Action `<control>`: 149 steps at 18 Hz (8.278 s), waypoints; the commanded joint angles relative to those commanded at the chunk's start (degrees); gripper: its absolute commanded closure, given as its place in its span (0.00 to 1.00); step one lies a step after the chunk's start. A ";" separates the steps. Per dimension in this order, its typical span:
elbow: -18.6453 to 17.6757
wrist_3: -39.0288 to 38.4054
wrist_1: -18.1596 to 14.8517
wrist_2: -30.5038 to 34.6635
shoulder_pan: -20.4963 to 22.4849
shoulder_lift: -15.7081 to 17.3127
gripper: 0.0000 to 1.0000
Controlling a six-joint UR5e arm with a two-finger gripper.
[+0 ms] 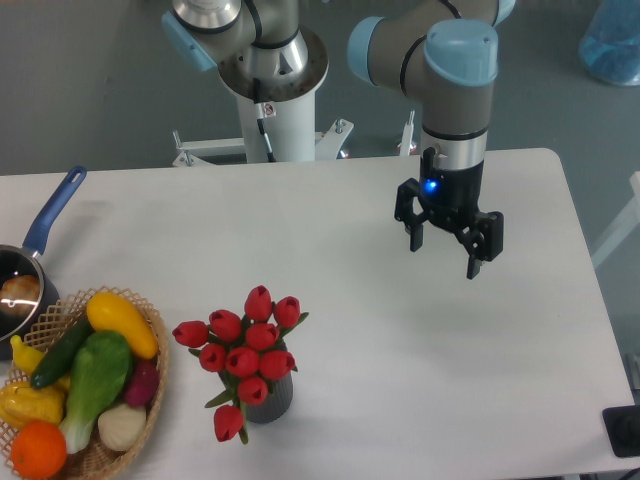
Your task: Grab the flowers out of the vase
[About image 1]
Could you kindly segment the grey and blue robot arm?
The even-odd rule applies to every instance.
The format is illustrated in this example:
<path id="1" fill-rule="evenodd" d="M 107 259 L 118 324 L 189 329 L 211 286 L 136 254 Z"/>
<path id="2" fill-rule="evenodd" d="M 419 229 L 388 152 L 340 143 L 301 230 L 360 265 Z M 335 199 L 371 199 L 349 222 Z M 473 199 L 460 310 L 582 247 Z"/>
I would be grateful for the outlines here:
<path id="1" fill-rule="evenodd" d="M 420 173 L 402 183 L 396 220 L 410 247 L 430 223 L 453 234 L 467 274 L 503 249 L 504 218 L 478 200 L 497 76 L 497 25 L 510 1 L 422 1 L 395 18 L 368 17 L 353 29 L 347 57 L 363 81 L 402 93 L 423 112 Z M 295 1 L 175 1 L 163 30 L 182 58 L 215 69 L 235 96 L 247 160 L 313 161 L 320 156 L 315 94 L 328 72 L 320 38 Z"/>

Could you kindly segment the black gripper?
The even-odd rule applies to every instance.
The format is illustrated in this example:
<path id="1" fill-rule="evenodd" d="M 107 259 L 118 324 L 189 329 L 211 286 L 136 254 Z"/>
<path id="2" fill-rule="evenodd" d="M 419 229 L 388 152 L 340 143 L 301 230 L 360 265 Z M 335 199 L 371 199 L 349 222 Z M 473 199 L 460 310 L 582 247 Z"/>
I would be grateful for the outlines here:
<path id="1" fill-rule="evenodd" d="M 434 147 L 423 151 L 419 182 L 410 178 L 398 186 L 394 218 L 404 224 L 410 251 L 418 251 L 423 245 L 426 220 L 423 213 L 414 211 L 414 201 L 420 195 L 429 221 L 453 233 L 466 250 L 466 278 L 474 279 L 484 262 L 493 261 L 503 251 L 504 215 L 479 211 L 483 161 L 470 168 L 448 170 L 439 166 L 440 159 Z"/>

